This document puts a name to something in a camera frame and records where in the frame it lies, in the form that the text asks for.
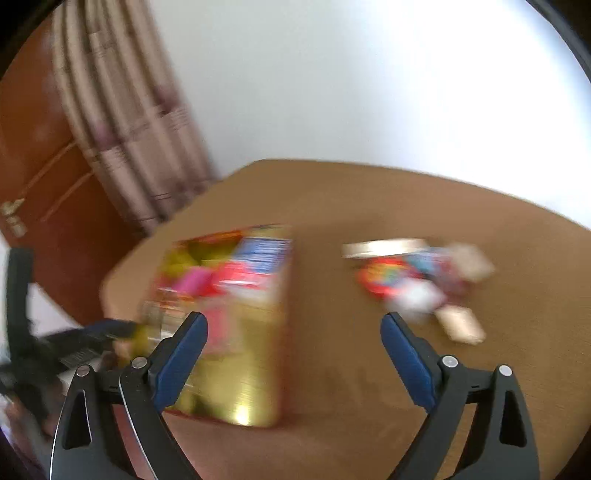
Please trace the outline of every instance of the colorful packaging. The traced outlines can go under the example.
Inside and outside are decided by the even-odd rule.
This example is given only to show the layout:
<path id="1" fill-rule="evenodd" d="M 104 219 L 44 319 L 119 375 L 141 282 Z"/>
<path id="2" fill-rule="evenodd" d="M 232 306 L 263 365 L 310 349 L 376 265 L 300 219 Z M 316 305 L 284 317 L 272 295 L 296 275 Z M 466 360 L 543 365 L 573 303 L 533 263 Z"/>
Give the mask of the colorful packaging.
<path id="1" fill-rule="evenodd" d="M 215 233 L 173 246 L 146 302 L 146 331 L 157 329 L 159 338 L 137 341 L 134 351 L 148 355 L 193 311 L 207 317 L 209 333 L 170 411 L 246 426 L 267 427 L 279 420 L 290 257 L 290 230 L 281 225 Z"/>

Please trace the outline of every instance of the door handle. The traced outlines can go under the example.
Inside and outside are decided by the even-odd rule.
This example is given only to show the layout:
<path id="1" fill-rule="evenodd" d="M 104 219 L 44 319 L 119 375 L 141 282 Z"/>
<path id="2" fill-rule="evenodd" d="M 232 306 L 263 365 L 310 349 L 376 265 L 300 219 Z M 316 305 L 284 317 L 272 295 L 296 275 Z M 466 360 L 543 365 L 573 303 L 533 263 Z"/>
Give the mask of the door handle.
<path id="1" fill-rule="evenodd" d="M 2 210 L 2 214 L 7 218 L 14 215 L 24 202 L 25 199 L 17 199 L 14 202 L 4 202 L 2 206 L 0 206 L 0 210 Z"/>
<path id="2" fill-rule="evenodd" d="M 12 233 L 17 238 L 20 238 L 27 233 L 27 227 L 22 220 L 15 215 L 18 208 L 24 203 L 25 199 L 17 199 L 14 202 L 4 202 L 0 205 L 0 211 L 6 222 L 10 226 Z"/>

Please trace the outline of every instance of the white wall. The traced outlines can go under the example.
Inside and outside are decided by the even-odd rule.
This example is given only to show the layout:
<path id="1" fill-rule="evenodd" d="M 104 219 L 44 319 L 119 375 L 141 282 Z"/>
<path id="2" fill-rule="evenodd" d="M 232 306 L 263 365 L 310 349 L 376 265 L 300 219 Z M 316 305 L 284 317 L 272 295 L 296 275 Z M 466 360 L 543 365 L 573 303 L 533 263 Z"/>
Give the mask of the white wall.
<path id="1" fill-rule="evenodd" d="M 591 85 L 525 0 L 150 0 L 222 174 L 259 158 L 454 177 L 591 226 Z"/>
<path id="2" fill-rule="evenodd" d="M 4 348 L 6 344 L 5 273 L 8 249 L 6 240 L 0 235 L 0 349 Z M 37 284 L 31 285 L 29 289 L 27 308 L 29 318 L 33 321 L 33 332 L 35 335 L 45 335 L 46 333 L 78 326 L 69 315 L 53 303 Z"/>

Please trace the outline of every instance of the brown door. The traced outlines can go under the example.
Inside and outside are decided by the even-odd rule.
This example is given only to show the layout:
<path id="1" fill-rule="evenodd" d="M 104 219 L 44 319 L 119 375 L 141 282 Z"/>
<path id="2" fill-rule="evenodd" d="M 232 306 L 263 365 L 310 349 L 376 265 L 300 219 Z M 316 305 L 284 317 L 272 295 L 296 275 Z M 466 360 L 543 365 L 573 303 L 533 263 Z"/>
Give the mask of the brown door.
<path id="1" fill-rule="evenodd" d="M 48 18 L 0 80 L 0 231 L 33 248 L 36 282 L 85 325 L 102 318 L 100 283 L 137 239 L 74 141 L 51 52 Z"/>

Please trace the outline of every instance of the metal screw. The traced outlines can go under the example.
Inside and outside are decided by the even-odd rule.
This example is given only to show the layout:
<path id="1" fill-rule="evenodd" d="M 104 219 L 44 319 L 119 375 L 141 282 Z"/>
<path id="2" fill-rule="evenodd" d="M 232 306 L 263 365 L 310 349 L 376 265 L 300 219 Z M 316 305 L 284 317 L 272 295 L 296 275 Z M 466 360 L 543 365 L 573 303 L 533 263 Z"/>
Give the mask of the metal screw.
<path id="1" fill-rule="evenodd" d="M 81 365 L 76 370 L 76 375 L 79 377 L 85 377 L 90 372 L 90 366 L 88 365 Z"/>
<path id="2" fill-rule="evenodd" d="M 456 368 L 459 363 L 457 361 L 457 358 L 452 355 L 444 356 L 441 361 L 443 362 L 443 365 L 445 365 L 446 367 L 449 367 L 449 368 Z"/>
<path id="3" fill-rule="evenodd" d="M 499 367 L 499 373 L 501 375 L 505 375 L 506 377 L 510 377 L 511 375 L 513 375 L 513 370 L 509 365 L 501 365 Z"/>
<path id="4" fill-rule="evenodd" d="M 134 368 L 143 368 L 146 365 L 148 365 L 148 361 L 144 356 L 137 356 L 131 362 L 131 366 Z"/>

